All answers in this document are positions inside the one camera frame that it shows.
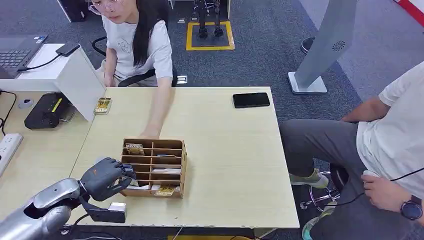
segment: electrical outlet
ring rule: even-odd
[[[0,142],[0,177],[11,161],[24,137],[19,133],[9,133]]]

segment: black hair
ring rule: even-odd
[[[132,41],[134,66],[142,66],[148,58],[149,40],[153,27],[161,20],[168,27],[168,0],[135,0],[139,13],[137,28]]]

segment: glasses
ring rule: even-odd
[[[99,12],[105,12],[106,8],[111,11],[116,11],[118,7],[124,2],[124,0],[107,0],[106,3],[95,3],[93,2],[93,6]]]

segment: white cable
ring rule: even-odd
[[[105,237],[105,236],[91,236],[91,237],[87,237],[87,238],[83,238],[83,239],[73,239],[73,240],[90,240],[90,239],[105,239],[105,240],[116,240],[116,239],[119,239],[119,240],[122,240],[119,237],[114,238],[114,237]]]
[[[179,229],[179,231],[176,233],[176,235],[172,238],[172,240],[175,240],[177,237],[178,237],[178,235],[181,233],[181,230],[183,230],[183,226]]]

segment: compartment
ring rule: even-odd
[[[151,173],[150,180],[155,181],[161,181],[161,180],[170,180],[170,181],[180,181],[181,180],[181,174],[170,174],[170,173]]]
[[[152,173],[158,174],[181,174],[181,165],[152,165]]]
[[[138,182],[138,185],[140,187],[143,187],[143,186],[147,186],[148,185],[148,189],[149,190],[152,189],[152,184],[151,184],[150,181],[137,181],[137,182]]]
[[[122,156],[121,163],[123,164],[151,164],[151,156],[126,155]]]
[[[152,157],[151,164],[153,165],[181,165],[181,157],[174,157],[174,156]]]
[[[168,157],[181,157],[183,153],[182,149],[153,149],[152,156],[164,157],[164,155],[168,155]]]
[[[137,180],[144,180],[144,181],[148,181],[150,179],[150,176],[148,173],[136,173],[135,177],[137,178]]]
[[[149,173],[151,171],[150,165],[132,164],[131,166],[135,172]]]
[[[151,139],[124,139],[122,147],[126,148],[125,144],[141,144],[144,149],[153,148],[153,140]]]
[[[160,185],[161,187],[178,187],[180,185],[180,181],[175,180],[153,180],[150,181],[150,184]]]
[[[183,142],[180,140],[153,140],[153,146],[151,148],[153,149],[183,149]]]
[[[143,151],[144,151],[144,155],[145,156],[151,156],[152,155],[152,149],[151,148],[144,148],[143,147]],[[143,156],[143,155],[131,155],[130,152],[127,150],[126,147],[122,148],[122,155],[123,156]]]

